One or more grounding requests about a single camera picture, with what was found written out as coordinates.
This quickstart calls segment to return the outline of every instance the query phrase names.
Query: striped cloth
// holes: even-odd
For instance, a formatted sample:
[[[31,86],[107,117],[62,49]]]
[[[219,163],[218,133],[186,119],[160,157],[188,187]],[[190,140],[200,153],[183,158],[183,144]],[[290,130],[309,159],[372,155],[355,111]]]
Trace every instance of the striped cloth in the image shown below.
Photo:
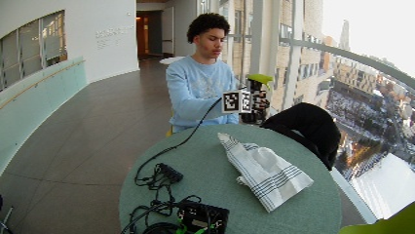
[[[230,162],[240,176],[238,183],[250,187],[267,212],[308,187],[313,180],[275,152],[252,143],[239,143],[227,134],[218,133]]]

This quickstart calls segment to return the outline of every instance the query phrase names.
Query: doorway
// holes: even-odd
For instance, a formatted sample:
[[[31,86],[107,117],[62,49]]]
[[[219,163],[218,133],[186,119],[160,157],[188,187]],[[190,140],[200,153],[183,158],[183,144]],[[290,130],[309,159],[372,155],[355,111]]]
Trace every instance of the doorway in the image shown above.
[[[135,13],[135,40],[138,60],[162,57],[162,11]]]

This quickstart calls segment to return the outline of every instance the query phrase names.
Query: light blue sweatshirt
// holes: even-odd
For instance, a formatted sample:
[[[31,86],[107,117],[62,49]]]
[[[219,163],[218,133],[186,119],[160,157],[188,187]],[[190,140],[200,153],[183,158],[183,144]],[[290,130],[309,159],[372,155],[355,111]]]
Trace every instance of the light blue sweatshirt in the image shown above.
[[[195,127],[210,106],[226,91],[235,90],[231,68],[216,60],[198,63],[191,56],[172,62],[166,71],[167,88],[172,105],[172,133]],[[210,110],[200,125],[236,124],[236,114],[222,113],[222,102]]]

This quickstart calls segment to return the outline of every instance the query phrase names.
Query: green tabletop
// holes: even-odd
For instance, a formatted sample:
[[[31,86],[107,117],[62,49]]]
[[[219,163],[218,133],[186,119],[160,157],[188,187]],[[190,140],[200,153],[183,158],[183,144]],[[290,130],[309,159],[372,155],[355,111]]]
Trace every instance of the green tabletop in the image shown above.
[[[119,219],[122,229],[129,224],[130,212],[139,206],[149,206],[155,191],[134,185],[137,168],[164,148],[180,143],[192,129],[166,137],[138,157],[126,177],[119,197]],[[232,136],[240,143],[256,143],[267,147],[313,179],[309,187],[294,195],[272,212],[267,213],[248,187],[235,182],[239,176],[230,163],[218,133]],[[142,169],[139,177],[151,176],[154,166],[163,163],[183,177],[171,185],[176,201],[196,195],[202,203],[230,210],[227,234],[260,233],[331,233],[339,231],[340,200],[332,177],[316,156],[294,140],[271,130],[248,125],[215,125],[199,127],[186,144],[160,155]],[[176,224],[176,214],[170,217],[151,214],[149,224],[170,222]],[[142,220],[138,222],[143,231]]]

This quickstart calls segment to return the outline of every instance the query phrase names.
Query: ceiling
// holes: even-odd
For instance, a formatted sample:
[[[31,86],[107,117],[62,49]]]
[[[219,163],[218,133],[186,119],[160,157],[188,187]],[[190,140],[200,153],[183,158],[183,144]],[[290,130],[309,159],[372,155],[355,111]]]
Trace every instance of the ceiling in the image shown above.
[[[137,3],[166,3],[170,0],[135,0]]]

